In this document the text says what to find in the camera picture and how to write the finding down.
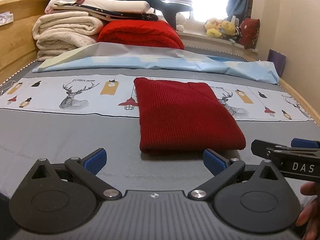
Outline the person's right hand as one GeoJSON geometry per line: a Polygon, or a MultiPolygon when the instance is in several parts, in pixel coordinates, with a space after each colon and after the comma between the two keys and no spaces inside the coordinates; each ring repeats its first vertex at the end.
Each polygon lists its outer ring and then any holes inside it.
{"type": "Polygon", "coordinates": [[[319,236],[319,183],[307,182],[301,186],[300,192],[305,196],[317,196],[304,207],[296,221],[296,226],[307,223],[302,239],[314,240],[319,236]]]}

